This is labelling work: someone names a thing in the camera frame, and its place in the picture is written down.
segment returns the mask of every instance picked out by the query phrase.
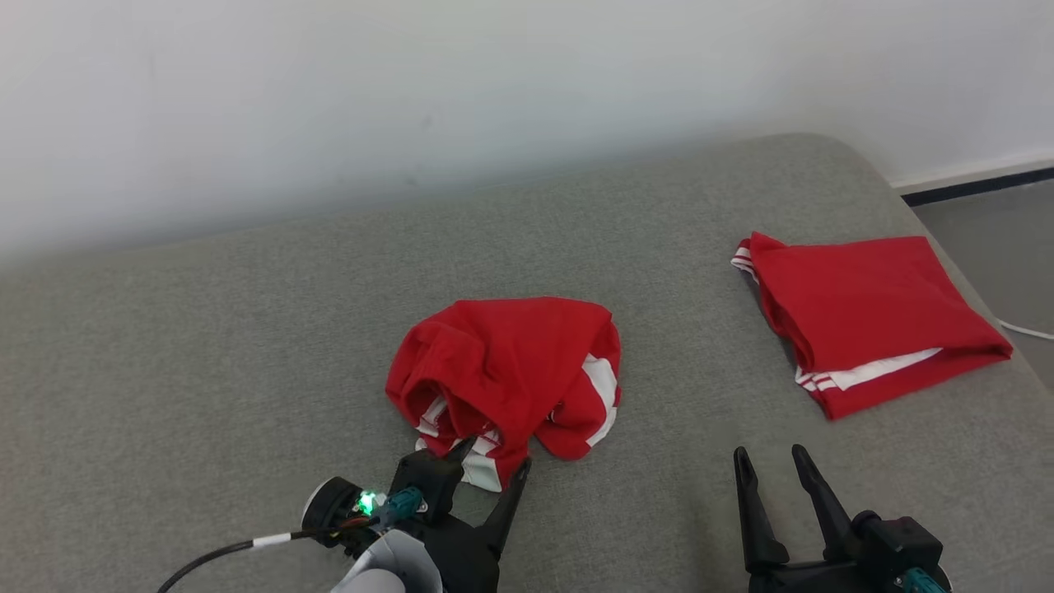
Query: black baseboard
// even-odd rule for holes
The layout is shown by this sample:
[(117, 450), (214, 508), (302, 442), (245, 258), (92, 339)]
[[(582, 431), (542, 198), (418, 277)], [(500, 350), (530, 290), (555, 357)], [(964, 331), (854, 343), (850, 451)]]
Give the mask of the black baseboard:
[(979, 181), (971, 181), (969, 183), (959, 183), (957, 185), (949, 185), (946, 187), (937, 187), (935, 190), (905, 193), (901, 197), (904, 198), (907, 205), (921, 205), (923, 203), (933, 203), (934, 201), (952, 199), (953, 197), (985, 193), (1012, 187), (1014, 185), (1027, 185), (1029, 183), (1035, 183), (1036, 181), (1046, 181), (1047, 179), (1054, 179), (1054, 166), (1027, 171), (1024, 173), (1015, 173), (1013, 175), (1003, 175), (1002, 177), (993, 177), (991, 179), (981, 179)]

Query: black cable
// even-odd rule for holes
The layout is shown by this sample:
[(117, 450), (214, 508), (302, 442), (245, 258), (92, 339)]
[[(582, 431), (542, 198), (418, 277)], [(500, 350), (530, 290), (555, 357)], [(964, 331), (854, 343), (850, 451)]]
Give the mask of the black cable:
[(213, 550), (212, 552), (209, 552), (208, 554), (206, 554), (204, 556), (201, 556), (200, 558), (194, 559), (191, 564), (189, 564), (186, 567), (183, 567), (183, 568), (179, 569), (178, 571), (176, 571), (176, 574), (174, 574), (171, 577), (169, 577), (169, 580), (165, 580), (164, 585), (162, 585), (161, 588), (157, 590), (157, 593), (165, 593), (165, 591), (168, 591), (169, 589), (172, 589), (172, 586), (174, 586), (176, 584), (176, 581), (178, 581), (180, 578), (187, 576), (188, 573), (190, 573), (192, 570), (200, 567), (201, 565), (203, 565), (206, 562), (215, 560), (216, 558), (219, 558), (220, 556), (226, 556), (228, 554), (233, 554), (235, 552), (241, 552), (242, 550), (249, 550), (252, 547), (253, 547), (253, 540), (249, 539), (249, 540), (246, 540), (246, 541), (239, 541), (237, 543), (232, 543), (231, 546), (227, 546), (227, 547), (220, 548), (219, 550)]
[[(338, 536), (340, 534), (344, 534), (344, 533), (347, 533), (349, 531), (355, 531), (357, 529), (363, 529), (363, 528), (375, 525), (376, 522), (377, 522), (377, 517), (370, 517), (366, 521), (363, 521), (363, 522), (359, 522), (359, 523), (355, 523), (355, 525), (347, 525), (345, 527), (296, 531), (296, 532), (292, 532), (292, 533), (288, 534), (289, 535), (289, 539), (287, 539), (285, 541), (292, 541), (294, 539), (304, 539), (306, 537), (315, 537), (315, 536), (321, 535), (321, 534), (331, 534), (332, 537), (336, 537), (336, 536)], [(161, 588), (157, 590), (157, 593), (165, 593), (167, 591), (169, 591), (170, 589), (172, 589), (172, 587), (177, 581), (179, 581), (179, 579), (181, 579), (182, 577), (187, 576), (188, 574), (190, 574), (191, 571), (193, 571), (194, 569), (200, 567), (201, 565), (203, 565), (206, 562), (211, 562), (212, 560), (215, 560), (216, 558), (219, 558), (219, 557), (222, 557), (222, 556), (227, 556), (228, 554), (233, 554), (235, 552), (241, 552), (242, 550), (249, 550), (251, 548), (254, 548), (255, 547), (254, 546), (254, 541), (255, 540), (247, 539), (246, 541), (239, 541), (237, 543), (232, 543), (230, 546), (225, 546), (223, 548), (219, 548), (217, 550), (213, 550), (212, 552), (209, 552), (204, 556), (201, 556), (199, 558), (195, 558), (189, 565), (187, 565), (186, 567), (183, 567), (183, 568), (179, 569), (178, 571), (176, 571), (176, 574), (174, 574), (171, 577), (169, 577), (169, 580), (164, 581), (164, 585), (162, 585)]]

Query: floor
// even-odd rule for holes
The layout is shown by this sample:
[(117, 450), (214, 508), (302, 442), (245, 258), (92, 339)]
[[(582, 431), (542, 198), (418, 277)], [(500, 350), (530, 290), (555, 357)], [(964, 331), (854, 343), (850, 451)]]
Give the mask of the floor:
[[(1054, 334), (1054, 180), (928, 203), (914, 212), (1008, 323)], [(1054, 392), (1054, 341), (1010, 333)]]

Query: white cable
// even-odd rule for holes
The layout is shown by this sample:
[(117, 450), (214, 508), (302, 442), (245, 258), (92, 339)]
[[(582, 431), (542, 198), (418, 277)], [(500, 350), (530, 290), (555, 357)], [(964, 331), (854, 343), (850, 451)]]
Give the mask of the white cable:
[(1042, 332), (1036, 332), (1035, 330), (1029, 330), (1027, 328), (1021, 328), (1019, 325), (1014, 325), (1012, 323), (1007, 323), (1001, 319), (997, 319), (999, 325), (1006, 328), (1011, 332), (1016, 332), (1018, 334), (1023, 334), (1026, 336), (1033, 336), (1035, 338), (1042, 338), (1043, 340), (1054, 340), (1054, 334), (1043, 334)]
[(291, 533), (279, 533), (277, 535), (269, 535), (267, 537), (257, 537), (253, 540), (253, 548), (264, 548), (265, 546), (274, 546), (276, 543), (285, 543), (293, 538)]

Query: gray sofa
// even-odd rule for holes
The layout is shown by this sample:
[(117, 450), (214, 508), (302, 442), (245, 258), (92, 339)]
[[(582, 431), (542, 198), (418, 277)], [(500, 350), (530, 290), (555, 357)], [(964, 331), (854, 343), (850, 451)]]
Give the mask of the gray sofa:
[[(624, 393), (581, 461), (534, 443), (502, 590), (745, 591), (738, 446), (792, 558), (818, 558), (793, 443), (851, 515), (937, 535), (957, 592), (1051, 590), (1052, 406), (1026, 361), (828, 422), (728, 264), (753, 230), (926, 233), (847, 146), (785, 135), (8, 274), (0, 590), (153, 591), (215, 547), (295, 529), (330, 476), (384, 488), (414, 440), (383, 392), (406, 331), (457, 299), (541, 294), (613, 313)], [(463, 487), (454, 512), (492, 505)], [(175, 591), (328, 591), (348, 566), (295, 542)]]

